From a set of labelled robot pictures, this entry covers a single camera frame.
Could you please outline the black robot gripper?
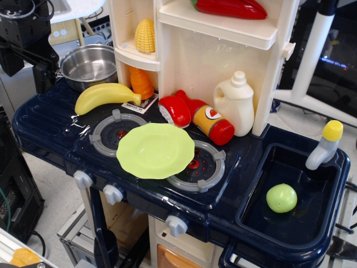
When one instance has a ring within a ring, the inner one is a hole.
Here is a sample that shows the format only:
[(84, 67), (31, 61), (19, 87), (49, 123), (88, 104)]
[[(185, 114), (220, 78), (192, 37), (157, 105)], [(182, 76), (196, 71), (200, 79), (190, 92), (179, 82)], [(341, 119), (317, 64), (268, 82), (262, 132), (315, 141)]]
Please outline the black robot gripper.
[(59, 56), (49, 44), (51, 1), (1, 1), (1, 67), (13, 76), (28, 62), (35, 88), (44, 94), (56, 83)]

